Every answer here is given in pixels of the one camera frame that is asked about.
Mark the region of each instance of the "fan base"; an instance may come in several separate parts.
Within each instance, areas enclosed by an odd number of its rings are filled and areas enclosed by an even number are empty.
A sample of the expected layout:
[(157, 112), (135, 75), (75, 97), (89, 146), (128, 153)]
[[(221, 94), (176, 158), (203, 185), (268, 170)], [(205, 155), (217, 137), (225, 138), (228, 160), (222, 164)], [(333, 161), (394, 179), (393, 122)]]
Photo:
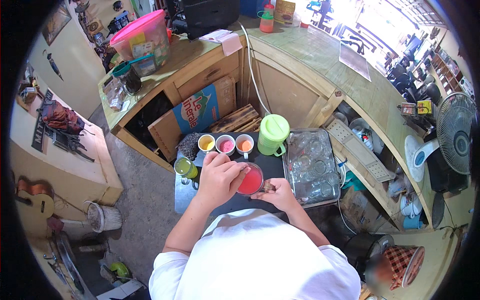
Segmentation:
[(414, 157), (418, 149), (420, 149), (421, 144), (417, 140), (409, 135), (405, 138), (405, 158), (407, 159), (407, 166), (410, 175), (413, 180), (420, 182), (423, 180), (423, 174), (425, 172), (425, 166), (421, 164), (418, 168), (414, 166)]

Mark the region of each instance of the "guitar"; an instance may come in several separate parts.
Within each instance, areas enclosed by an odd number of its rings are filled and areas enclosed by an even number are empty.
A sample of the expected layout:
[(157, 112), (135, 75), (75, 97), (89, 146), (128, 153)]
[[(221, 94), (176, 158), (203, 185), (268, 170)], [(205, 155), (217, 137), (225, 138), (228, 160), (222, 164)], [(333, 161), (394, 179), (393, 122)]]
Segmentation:
[(22, 215), (48, 219), (55, 209), (53, 195), (52, 187), (44, 181), (32, 184), (25, 177), (18, 180), (16, 200), (22, 203), (17, 205)]

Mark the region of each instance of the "pink powder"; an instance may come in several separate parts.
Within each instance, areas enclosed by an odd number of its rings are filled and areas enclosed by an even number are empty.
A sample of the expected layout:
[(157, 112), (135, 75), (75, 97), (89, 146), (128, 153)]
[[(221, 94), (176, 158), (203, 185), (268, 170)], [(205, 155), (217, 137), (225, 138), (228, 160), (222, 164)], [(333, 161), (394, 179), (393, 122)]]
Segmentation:
[(233, 142), (232, 141), (223, 141), (220, 143), (220, 151), (228, 153), (233, 149)]

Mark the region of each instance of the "metal tray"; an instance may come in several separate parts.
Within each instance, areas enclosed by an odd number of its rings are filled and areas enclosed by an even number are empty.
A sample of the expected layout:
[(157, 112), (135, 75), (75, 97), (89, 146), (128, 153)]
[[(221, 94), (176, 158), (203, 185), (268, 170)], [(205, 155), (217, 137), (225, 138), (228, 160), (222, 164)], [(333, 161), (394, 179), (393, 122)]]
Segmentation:
[[(305, 152), (308, 153), (308, 150), (300, 149), (297, 146), (297, 141), (299, 140), (299, 135), (302, 132), (309, 131), (314, 134), (310, 142), (308, 143), (306, 149), (310, 146), (312, 140), (321, 139), (326, 143), (326, 151), (324, 154), (317, 157), (319, 160), (322, 160), (326, 165), (326, 172), (323, 175), (318, 175), (314, 180), (306, 181), (300, 179), (299, 176), (296, 176), (292, 172), (292, 162), (294, 162), (300, 155)], [(332, 144), (330, 143), (330, 137), (328, 132), (322, 128), (306, 128), (306, 129), (292, 129), (290, 130), (289, 138), (286, 141), (287, 151), (282, 155), (283, 169), (285, 172), (285, 178), (289, 181), (290, 186), (292, 187), (295, 197), (299, 200), (302, 207), (312, 207), (317, 205), (331, 204), (336, 202), (340, 197), (340, 183), (339, 180), (336, 184), (331, 184), (332, 193), (329, 196), (315, 195), (312, 196), (312, 190), (314, 184), (319, 184), (327, 182), (326, 176), (330, 173), (335, 173), (339, 176), (335, 159), (332, 152)]]

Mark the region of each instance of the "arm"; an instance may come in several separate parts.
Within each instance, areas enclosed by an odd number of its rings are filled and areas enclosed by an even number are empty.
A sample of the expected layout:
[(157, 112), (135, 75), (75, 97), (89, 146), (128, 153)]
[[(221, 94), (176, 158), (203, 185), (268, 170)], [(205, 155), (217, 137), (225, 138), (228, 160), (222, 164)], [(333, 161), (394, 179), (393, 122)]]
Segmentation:
[(266, 181), (273, 184), (276, 191), (259, 192), (252, 195), (251, 198), (270, 202), (279, 210), (287, 213), (290, 224), (305, 232), (317, 247), (330, 245), (325, 235), (317, 228), (295, 199), (288, 181), (285, 178), (272, 178)]
[(202, 236), (208, 216), (235, 194), (250, 171), (246, 167), (246, 163), (230, 161), (223, 153), (210, 152), (205, 156), (197, 195), (168, 235), (162, 252), (190, 255)]

